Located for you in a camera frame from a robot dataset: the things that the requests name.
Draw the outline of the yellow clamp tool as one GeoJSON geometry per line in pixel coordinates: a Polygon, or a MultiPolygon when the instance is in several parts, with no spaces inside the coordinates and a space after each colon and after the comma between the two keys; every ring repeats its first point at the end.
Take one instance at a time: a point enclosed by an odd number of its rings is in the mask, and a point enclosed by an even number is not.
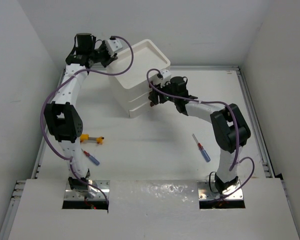
{"type": "Polygon", "coordinates": [[[97,145],[102,145],[104,139],[105,139],[105,138],[104,138],[103,136],[92,137],[92,136],[90,136],[89,134],[82,134],[82,135],[80,136],[80,142],[81,142],[81,143],[83,143],[83,142],[94,142],[94,143],[96,143],[97,145]]]}

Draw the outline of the red blue screwdriver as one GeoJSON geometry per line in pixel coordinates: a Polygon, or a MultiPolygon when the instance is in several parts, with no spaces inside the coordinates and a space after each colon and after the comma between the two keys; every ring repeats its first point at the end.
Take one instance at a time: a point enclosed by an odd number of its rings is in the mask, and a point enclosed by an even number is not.
{"type": "Polygon", "coordinates": [[[192,134],[192,137],[201,153],[201,155],[203,156],[204,160],[209,163],[211,161],[210,156],[208,155],[207,151],[203,148],[203,146],[201,145],[201,143],[198,141],[197,137],[195,136],[195,134],[192,134]]]}
{"type": "Polygon", "coordinates": [[[82,149],[83,154],[96,166],[100,165],[100,162],[93,156],[91,155],[89,152],[85,151],[82,149]]]}

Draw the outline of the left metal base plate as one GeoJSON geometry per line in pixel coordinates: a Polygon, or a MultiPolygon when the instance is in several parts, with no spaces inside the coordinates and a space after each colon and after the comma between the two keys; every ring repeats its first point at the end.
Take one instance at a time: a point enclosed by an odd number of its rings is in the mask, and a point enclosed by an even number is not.
{"type": "MultiPolygon", "coordinates": [[[[98,187],[108,198],[110,193],[110,181],[109,180],[89,180],[89,184],[98,187]]],[[[64,201],[83,201],[87,198],[89,201],[105,201],[105,196],[101,191],[95,187],[85,186],[84,189],[76,190],[72,189],[70,184],[66,184],[64,192],[64,201]]]]}

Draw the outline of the white pull-out drawer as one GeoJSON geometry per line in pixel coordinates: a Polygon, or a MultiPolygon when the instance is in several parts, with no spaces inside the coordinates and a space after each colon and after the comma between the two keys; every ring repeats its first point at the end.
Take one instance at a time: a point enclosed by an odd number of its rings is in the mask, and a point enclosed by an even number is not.
{"type": "Polygon", "coordinates": [[[131,89],[131,91],[129,91],[126,94],[127,101],[131,102],[131,101],[134,101],[134,100],[140,98],[143,95],[149,95],[149,93],[151,91],[152,91],[152,89],[149,88],[149,87],[148,88],[134,88],[134,89],[131,89]]]}

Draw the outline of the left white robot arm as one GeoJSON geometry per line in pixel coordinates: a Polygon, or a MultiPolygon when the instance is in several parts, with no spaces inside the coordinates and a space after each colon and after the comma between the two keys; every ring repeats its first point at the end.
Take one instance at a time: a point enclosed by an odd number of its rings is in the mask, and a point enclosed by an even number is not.
{"type": "Polygon", "coordinates": [[[68,183],[73,191],[88,193],[91,190],[90,170],[80,146],[83,121],[76,110],[76,102],[89,69],[96,63],[107,67],[117,59],[122,48],[114,36],[102,40],[96,47],[97,38],[90,33],[78,33],[74,45],[66,57],[65,73],[60,88],[43,107],[42,116],[50,135],[59,143],[69,171],[68,183]]]}

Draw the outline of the metal base plate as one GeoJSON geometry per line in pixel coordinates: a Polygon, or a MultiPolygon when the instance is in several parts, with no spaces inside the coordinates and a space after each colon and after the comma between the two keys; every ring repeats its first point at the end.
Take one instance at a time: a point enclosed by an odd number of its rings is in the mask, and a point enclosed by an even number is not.
{"type": "Polygon", "coordinates": [[[198,198],[200,201],[217,200],[224,197],[226,201],[243,201],[244,194],[241,189],[241,182],[238,180],[234,185],[229,186],[222,193],[219,193],[215,187],[214,180],[197,181],[198,198]]]}
{"type": "MultiPolygon", "coordinates": [[[[108,198],[110,193],[110,181],[109,180],[89,180],[89,184],[98,187],[108,198]]],[[[95,187],[85,186],[84,189],[76,190],[72,189],[70,184],[66,184],[64,192],[64,201],[83,201],[87,198],[89,201],[105,201],[105,196],[101,191],[95,187]]]]}

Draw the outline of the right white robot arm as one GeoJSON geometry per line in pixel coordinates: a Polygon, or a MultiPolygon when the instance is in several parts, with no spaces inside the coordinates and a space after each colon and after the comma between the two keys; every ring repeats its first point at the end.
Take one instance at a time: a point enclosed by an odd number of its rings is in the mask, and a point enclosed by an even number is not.
{"type": "Polygon", "coordinates": [[[174,103],[176,110],[190,117],[196,117],[212,125],[214,138],[220,147],[219,166],[214,185],[222,194],[237,180],[237,160],[240,152],[251,137],[251,131],[239,107],[222,101],[200,101],[187,90],[188,79],[177,76],[164,86],[154,85],[147,79],[152,91],[148,99],[152,105],[174,103]]]}

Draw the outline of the white front cover board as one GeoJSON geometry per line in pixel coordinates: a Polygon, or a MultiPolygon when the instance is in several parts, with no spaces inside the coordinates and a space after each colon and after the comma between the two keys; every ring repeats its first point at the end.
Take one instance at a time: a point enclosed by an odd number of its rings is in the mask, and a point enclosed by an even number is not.
{"type": "Polygon", "coordinates": [[[11,240],[296,240],[279,179],[255,178],[244,208],[200,209],[195,181],[110,182],[109,209],[63,209],[65,184],[28,180],[11,240]]]}

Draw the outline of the white drawer cabinet box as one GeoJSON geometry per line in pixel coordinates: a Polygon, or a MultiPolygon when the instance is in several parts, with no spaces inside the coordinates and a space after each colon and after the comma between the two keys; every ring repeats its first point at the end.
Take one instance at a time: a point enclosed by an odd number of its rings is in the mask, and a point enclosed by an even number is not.
{"type": "MultiPolygon", "coordinates": [[[[158,69],[161,71],[167,69],[170,71],[171,66],[170,60],[150,39],[144,39],[134,44],[132,50],[134,59],[130,69],[124,74],[108,77],[112,95],[128,117],[129,110],[133,110],[141,104],[150,101],[150,93],[133,101],[127,101],[127,93],[135,88],[151,88],[147,81],[148,70],[158,69]]],[[[153,85],[159,85],[157,74],[157,71],[149,73],[149,80],[152,81],[153,85]]]]}

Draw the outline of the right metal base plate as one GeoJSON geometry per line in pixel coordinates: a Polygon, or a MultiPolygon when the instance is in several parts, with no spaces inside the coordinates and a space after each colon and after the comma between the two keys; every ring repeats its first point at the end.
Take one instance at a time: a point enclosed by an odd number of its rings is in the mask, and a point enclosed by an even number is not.
{"type": "Polygon", "coordinates": [[[215,187],[214,180],[197,181],[198,198],[200,201],[217,200],[224,197],[226,201],[243,201],[244,194],[241,189],[241,182],[238,180],[234,185],[229,186],[222,193],[219,193],[215,187]]]}

